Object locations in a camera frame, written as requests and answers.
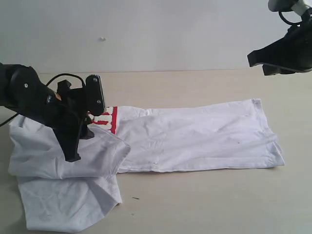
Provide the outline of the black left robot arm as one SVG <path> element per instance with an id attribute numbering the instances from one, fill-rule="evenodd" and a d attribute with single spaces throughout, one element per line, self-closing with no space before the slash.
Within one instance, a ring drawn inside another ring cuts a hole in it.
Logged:
<path id="1" fill-rule="evenodd" d="M 0 104 L 19 115 L 50 127 L 60 144 L 65 160 L 80 160 L 78 143 L 87 133 L 86 84 L 72 89 L 63 80 L 57 91 L 43 84 L 32 67 L 0 65 Z"/>

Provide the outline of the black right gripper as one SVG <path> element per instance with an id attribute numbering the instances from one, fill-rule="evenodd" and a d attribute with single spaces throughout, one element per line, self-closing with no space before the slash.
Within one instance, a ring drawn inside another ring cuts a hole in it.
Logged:
<path id="1" fill-rule="evenodd" d="M 249 66 L 262 65 L 266 76 L 312 71 L 312 23 L 292 26 L 274 43 L 247 55 Z"/>

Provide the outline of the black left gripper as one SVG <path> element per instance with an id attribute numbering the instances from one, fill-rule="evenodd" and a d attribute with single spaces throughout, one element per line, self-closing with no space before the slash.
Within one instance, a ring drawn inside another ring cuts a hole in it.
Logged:
<path id="1" fill-rule="evenodd" d="M 88 128 L 91 119 L 88 117 L 86 85 L 71 88 L 67 80 L 58 82 L 57 91 L 48 88 L 50 97 L 47 104 L 51 110 L 50 127 L 60 144 L 67 162 L 81 159 L 78 144 L 81 139 L 92 139 L 95 134 Z"/>

